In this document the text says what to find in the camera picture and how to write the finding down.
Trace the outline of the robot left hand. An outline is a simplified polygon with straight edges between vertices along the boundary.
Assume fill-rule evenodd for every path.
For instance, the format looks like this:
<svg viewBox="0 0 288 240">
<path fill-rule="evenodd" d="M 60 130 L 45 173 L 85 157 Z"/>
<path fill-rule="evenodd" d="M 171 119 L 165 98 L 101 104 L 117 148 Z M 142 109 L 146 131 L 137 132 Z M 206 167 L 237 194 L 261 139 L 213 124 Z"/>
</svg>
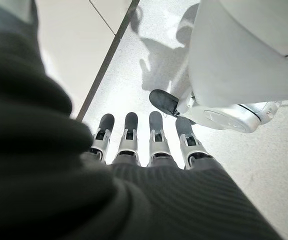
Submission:
<svg viewBox="0 0 288 240">
<path fill-rule="evenodd" d="M 33 0 L 0 0 L 0 240 L 278 240 L 213 158 L 180 169 L 90 152 L 47 76 Z"/>
</svg>

